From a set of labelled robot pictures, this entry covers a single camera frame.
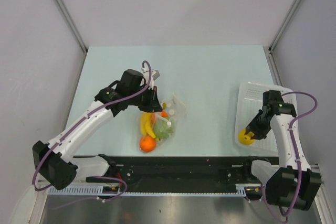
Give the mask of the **yellow fake bell pepper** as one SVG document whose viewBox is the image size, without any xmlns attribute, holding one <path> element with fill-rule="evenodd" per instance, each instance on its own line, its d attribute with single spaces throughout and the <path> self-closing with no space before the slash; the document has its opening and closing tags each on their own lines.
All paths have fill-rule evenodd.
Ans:
<svg viewBox="0 0 336 224">
<path fill-rule="evenodd" d="M 246 130 L 246 128 L 243 128 L 238 133 L 238 140 L 239 140 L 240 144 L 252 145 L 255 141 L 254 136 L 255 136 L 255 134 L 252 131 L 248 132 Z"/>
</svg>

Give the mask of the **clear zip top bag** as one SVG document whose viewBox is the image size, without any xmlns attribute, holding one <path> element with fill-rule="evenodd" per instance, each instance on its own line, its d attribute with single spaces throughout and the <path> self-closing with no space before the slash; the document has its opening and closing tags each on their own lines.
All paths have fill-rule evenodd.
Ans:
<svg viewBox="0 0 336 224">
<path fill-rule="evenodd" d="M 137 112 L 132 119 L 131 146 L 138 153 L 152 153 L 165 142 L 170 142 L 179 122 L 186 119 L 187 106 L 172 93 L 160 102 L 161 112 Z"/>
</svg>

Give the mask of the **green fake cabbage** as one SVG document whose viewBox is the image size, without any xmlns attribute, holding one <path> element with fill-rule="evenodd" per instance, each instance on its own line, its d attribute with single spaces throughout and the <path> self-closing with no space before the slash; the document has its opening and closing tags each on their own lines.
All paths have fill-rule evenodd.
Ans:
<svg viewBox="0 0 336 224">
<path fill-rule="evenodd" d="M 171 120 L 167 121 L 158 119 L 152 130 L 158 139 L 164 140 L 170 138 L 174 134 L 175 123 Z"/>
</svg>

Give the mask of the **yellow fake banana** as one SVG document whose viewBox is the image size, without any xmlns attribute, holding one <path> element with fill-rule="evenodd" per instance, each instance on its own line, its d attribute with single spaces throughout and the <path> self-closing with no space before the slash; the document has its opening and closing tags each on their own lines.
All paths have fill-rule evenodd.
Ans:
<svg viewBox="0 0 336 224">
<path fill-rule="evenodd" d="M 143 112 L 140 117 L 140 131 L 143 136 L 148 135 L 152 138 L 156 138 L 154 131 L 152 130 L 152 113 Z"/>
</svg>

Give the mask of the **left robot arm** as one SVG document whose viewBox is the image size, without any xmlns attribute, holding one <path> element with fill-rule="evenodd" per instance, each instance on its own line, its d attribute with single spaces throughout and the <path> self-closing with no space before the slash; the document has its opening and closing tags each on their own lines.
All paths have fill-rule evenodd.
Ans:
<svg viewBox="0 0 336 224">
<path fill-rule="evenodd" d="M 62 190 L 74 180 L 110 182 L 115 178 L 115 162 L 104 154 L 94 157 L 76 158 L 77 150 L 101 126 L 109 122 L 129 106 L 136 106 L 143 112 L 161 112 L 155 80 L 157 70 L 142 68 L 140 72 L 128 69 L 120 80 L 101 89 L 90 107 L 70 127 L 43 143 L 32 147 L 35 173 L 42 175 L 51 186 Z"/>
</svg>

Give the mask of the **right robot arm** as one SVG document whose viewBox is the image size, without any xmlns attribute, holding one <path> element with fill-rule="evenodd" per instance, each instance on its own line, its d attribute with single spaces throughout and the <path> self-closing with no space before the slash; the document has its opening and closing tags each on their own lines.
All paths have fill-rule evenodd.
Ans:
<svg viewBox="0 0 336 224">
<path fill-rule="evenodd" d="M 241 144 L 250 145 L 263 140 L 273 132 L 279 158 L 274 169 L 265 159 L 253 158 L 242 169 L 243 179 L 249 183 L 259 180 L 267 204 L 279 207 L 283 217 L 293 209 L 309 210 L 322 184 L 319 173 L 313 172 L 303 152 L 297 121 L 307 113 L 298 115 L 292 103 L 283 100 L 284 94 L 269 90 L 262 95 L 262 108 L 238 134 Z"/>
</svg>

